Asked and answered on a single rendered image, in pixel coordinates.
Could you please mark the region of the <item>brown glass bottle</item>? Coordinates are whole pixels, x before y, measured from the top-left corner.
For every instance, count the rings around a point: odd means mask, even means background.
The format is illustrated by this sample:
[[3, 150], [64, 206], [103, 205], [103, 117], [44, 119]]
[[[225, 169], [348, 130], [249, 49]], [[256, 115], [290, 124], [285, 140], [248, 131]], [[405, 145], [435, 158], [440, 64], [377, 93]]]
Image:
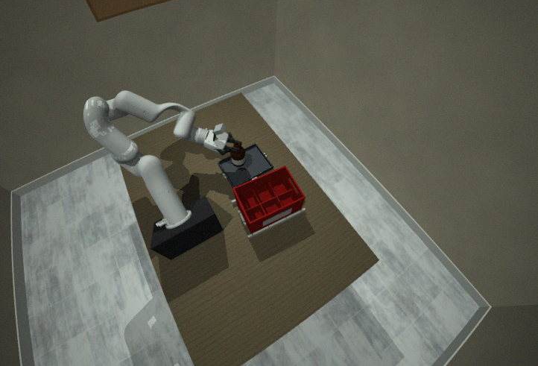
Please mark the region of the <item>brown glass bottle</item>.
[[231, 154], [231, 160], [232, 160], [232, 164], [236, 167], [241, 167], [245, 164], [245, 150], [244, 148], [240, 145], [239, 142], [235, 142], [233, 147], [235, 148], [239, 148], [240, 151], [239, 153], [235, 153], [235, 152], [230, 152]]

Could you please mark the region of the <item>red plastic crate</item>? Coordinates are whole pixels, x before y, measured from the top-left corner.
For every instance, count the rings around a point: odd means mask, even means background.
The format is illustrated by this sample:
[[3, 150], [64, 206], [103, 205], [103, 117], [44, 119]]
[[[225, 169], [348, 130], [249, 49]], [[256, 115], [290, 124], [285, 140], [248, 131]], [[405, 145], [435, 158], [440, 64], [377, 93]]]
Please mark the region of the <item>red plastic crate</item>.
[[251, 234], [300, 211], [306, 198], [286, 166], [236, 186], [233, 191]]

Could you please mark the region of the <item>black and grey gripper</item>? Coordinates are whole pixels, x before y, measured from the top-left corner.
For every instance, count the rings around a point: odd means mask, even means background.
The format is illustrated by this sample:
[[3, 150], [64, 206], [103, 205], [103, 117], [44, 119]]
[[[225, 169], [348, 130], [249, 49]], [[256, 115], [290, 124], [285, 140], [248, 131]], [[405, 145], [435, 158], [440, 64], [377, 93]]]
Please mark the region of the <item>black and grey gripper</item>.
[[228, 142], [233, 143], [233, 144], [235, 142], [239, 142], [240, 145], [242, 144], [242, 142], [240, 142], [238, 140], [235, 140], [232, 137], [231, 133], [225, 133], [224, 132], [222, 134], [216, 135], [215, 141], [213, 141], [214, 133], [212, 131], [213, 130], [208, 130], [206, 132], [206, 135], [205, 135], [204, 141], [203, 141], [203, 144], [204, 144], [205, 148], [208, 148], [209, 150], [217, 152], [217, 153], [219, 153], [221, 155], [225, 155], [225, 153], [228, 153], [228, 152], [231, 152], [231, 151], [235, 152], [235, 153], [239, 153], [239, 151], [240, 151], [239, 148], [227, 146]]

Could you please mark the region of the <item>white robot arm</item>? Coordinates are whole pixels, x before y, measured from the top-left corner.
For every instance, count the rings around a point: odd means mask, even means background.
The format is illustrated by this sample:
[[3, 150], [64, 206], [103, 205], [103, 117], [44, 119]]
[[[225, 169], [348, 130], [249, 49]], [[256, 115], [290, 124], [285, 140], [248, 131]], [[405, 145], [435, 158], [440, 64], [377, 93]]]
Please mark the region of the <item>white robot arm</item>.
[[97, 96], [89, 98], [84, 106], [83, 120], [91, 137], [105, 147], [119, 165], [144, 180], [163, 214], [163, 219], [156, 226], [166, 224], [167, 229], [172, 229], [186, 222], [192, 212], [186, 211], [162, 162], [155, 156], [141, 154], [138, 145], [111, 123], [129, 114], [152, 123], [166, 110], [180, 113], [174, 127], [175, 137], [203, 145], [208, 128], [193, 126], [196, 115], [192, 110], [176, 103], [155, 104], [126, 90], [109, 101]]

